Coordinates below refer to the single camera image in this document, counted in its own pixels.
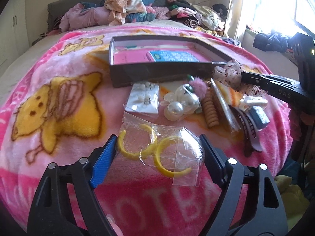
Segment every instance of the white letter on blanket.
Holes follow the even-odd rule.
[[[164,188],[155,188],[155,189],[149,189],[149,190],[146,190],[144,192],[144,195],[149,195],[152,200],[153,200],[153,203],[161,217],[161,220],[162,220],[162,223],[165,227],[170,227],[170,220],[167,216],[167,212],[166,210],[164,209],[163,207],[163,204],[160,200],[160,195],[161,194],[164,194],[164,193],[167,193],[167,190],[164,189]]]
[[[138,231],[142,231],[145,229],[145,215],[143,211],[141,210],[141,207],[139,206],[138,203],[136,203],[135,199],[130,199],[130,198],[121,198],[116,202],[116,209],[117,209],[117,215],[119,219],[125,224],[125,225],[135,225],[137,224],[136,221],[134,220],[135,218],[128,217],[127,220],[124,218],[125,212],[122,210],[124,205],[128,205],[133,207],[135,213],[139,216],[139,228]]]
[[[182,216],[186,222],[190,222],[199,217],[201,214],[201,208],[204,205],[203,203],[196,202],[196,189],[193,187],[185,187],[185,193],[180,193],[180,187],[175,187],[173,185],[172,192],[174,198],[177,200]]]

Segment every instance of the bed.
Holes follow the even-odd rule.
[[[249,52],[168,20],[96,26],[44,38],[11,64],[0,78],[0,104],[3,104],[0,110],[0,197],[22,228],[26,228],[37,184],[50,162],[66,165],[79,157],[88,157],[94,148],[103,146],[111,134],[118,133],[122,104],[130,87],[112,87],[108,61],[100,59],[99,54],[108,52],[113,36],[135,34],[198,38],[245,64],[249,71],[271,73]],[[65,86],[68,91],[63,93],[58,86]],[[162,85],[161,95],[168,91],[167,85]],[[81,103],[76,98],[77,93],[82,96]],[[229,90],[225,93],[229,102],[237,105],[237,93]],[[292,143],[289,109],[275,98],[267,99],[266,113],[271,122],[259,133],[264,151],[253,153],[249,158],[244,156],[241,134],[231,137],[224,127],[209,130],[202,114],[172,123],[160,112],[162,116],[155,123],[180,125],[196,135],[206,134],[228,157],[250,166],[265,163],[275,176]],[[58,103],[52,100],[71,101],[71,105],[50,108],[51,104]],[[56,111],[60,112],[59,119],[55,118]],[[105,214],[112,215],[125,236],[198,235],[214,208],[220,189],[213,184],[206,169],[199,187],[175,186],[172,180],[151,167],[117,157],[104,183],[95,192]],[[246,189],[242,192],[235,221],[240,217],[245,194]],[[76,221],[84,227],[71,187],[69,195]]]

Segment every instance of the yellow cloth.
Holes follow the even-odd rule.
[[[298,185],[292,185],[292,177],[276,176],[276,185],[281,194],[285,213],[287,215],[288,228],[291,230],[301,219],[310,202],[304,197]]]

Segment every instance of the white curtain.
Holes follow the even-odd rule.
[[[257,0],[230,0],[224,36],[242,42],[246,24],[253,21]]]

